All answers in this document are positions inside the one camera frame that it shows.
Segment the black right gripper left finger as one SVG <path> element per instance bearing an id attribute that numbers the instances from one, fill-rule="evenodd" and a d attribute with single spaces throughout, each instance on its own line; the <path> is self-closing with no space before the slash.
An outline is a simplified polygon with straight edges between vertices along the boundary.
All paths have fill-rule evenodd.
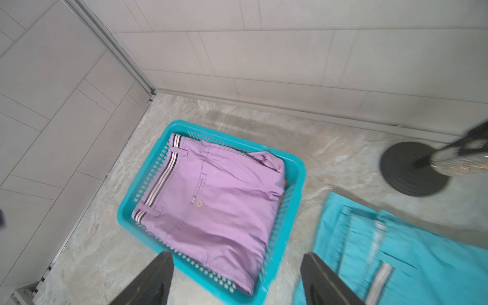
<path id="1" fill-rule="evenodd" d="M 174 275 L 174 260 L 170 252 L 161 252 L 109 304 L 166 305 Z"/>

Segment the teal pants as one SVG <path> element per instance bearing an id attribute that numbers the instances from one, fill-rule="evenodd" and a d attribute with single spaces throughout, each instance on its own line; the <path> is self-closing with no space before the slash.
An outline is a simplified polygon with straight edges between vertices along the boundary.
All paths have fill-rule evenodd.
<path id="1" fill-rule="evenodd" d="M 487 250 L 330 193 L 316 254 L 366 304 L 486 304 Z"/>

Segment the purple pants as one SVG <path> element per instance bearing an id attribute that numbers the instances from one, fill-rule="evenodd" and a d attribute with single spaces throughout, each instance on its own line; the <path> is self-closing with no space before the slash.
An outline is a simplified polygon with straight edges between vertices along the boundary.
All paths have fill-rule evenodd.
<path id="1" fill-rule="evenodd" d="M 254 293 L 285 192 L 285 164 L 173 133 L 132 212 L 150 235 Z"/>

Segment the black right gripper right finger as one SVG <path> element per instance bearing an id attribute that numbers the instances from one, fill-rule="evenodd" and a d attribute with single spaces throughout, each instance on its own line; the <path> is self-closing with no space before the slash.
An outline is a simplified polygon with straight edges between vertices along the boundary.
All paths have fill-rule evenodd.
<path id="1" fill-rule="evenodd" d="M 315 253 L 304 255 L 300 268 L 307 305 L 365 303 Z"/>

